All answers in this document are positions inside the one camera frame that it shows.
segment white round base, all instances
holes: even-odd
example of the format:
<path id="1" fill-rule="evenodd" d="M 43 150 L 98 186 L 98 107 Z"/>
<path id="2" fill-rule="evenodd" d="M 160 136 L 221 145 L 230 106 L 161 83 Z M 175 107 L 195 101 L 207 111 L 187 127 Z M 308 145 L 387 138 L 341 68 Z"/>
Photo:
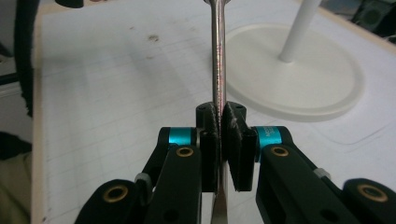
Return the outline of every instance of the white round base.
<path id="1" fill-rule="evenodd" d="M 290 28 L 255 24 L 226 35 L 227 87 L 237 99 L 282 119 L 320 121 L 361 98 L 358 64 L 326 36 L 308 31 L 292 63 L 278 56 Z"/>

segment white stand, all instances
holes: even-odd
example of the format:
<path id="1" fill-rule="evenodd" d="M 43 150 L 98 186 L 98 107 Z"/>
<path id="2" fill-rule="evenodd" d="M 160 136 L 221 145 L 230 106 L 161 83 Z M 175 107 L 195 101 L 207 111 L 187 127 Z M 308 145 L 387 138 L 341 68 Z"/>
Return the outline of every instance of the white stand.
<path id="1" fill-rule="evenodd" d="M 298 121 L 333 119 L 359 101 L 364 79 L 357 63 L 326 36 L 307 31 L 318 3 L 304 0 L 291 29 L 255 24 L 227 34 L 232 94 L 267 114 Z"/>

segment metal rod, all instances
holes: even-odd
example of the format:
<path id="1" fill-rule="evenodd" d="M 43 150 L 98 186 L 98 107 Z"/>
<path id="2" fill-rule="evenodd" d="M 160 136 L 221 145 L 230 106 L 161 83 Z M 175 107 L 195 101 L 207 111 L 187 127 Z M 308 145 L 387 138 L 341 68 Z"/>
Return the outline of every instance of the metal rod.
<path id="1" fill-rule="evenodd" d="M 230 0 L 205 1 L 212 9 L 213 104 L 217 110 L 220 140 L 218 189 L 214 194 L 211 222 L 214 224 L 225 224 L 228 223 L 227 161 L 224 159 L 221 146 L 221 118 L 226 104 L 224 7 Z"/>

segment white table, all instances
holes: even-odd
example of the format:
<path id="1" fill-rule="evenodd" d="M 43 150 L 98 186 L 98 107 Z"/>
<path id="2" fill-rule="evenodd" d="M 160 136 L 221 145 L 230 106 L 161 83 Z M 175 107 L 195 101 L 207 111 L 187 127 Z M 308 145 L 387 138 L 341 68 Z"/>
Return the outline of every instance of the white table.
<path id="1" fill-rule="evenodd" d="M 226 28 L 291 25 L 298 7 L 290 0 L 233 0 Z M 210 7 L 202 0 L 120 0 L 49 14 L 41 25 L 33 223 L 72 223 L 101 184 L 141 172 L 161 127 L 194 126 L 194 108 L 211 101 Z M 338 187 L 366 177 L 396 190 L 396 50 L 328 13 L 311 28 L 359 62 L 362 99 L 340 118 L 312 123 L 269 117 L 245 104 L 247 123 L 287 126 Z M 255 191 L 235 193 L 229 178 L 230 223 L 262 223 Z M 205 194 L 204 223 L 209 199 Z"/>

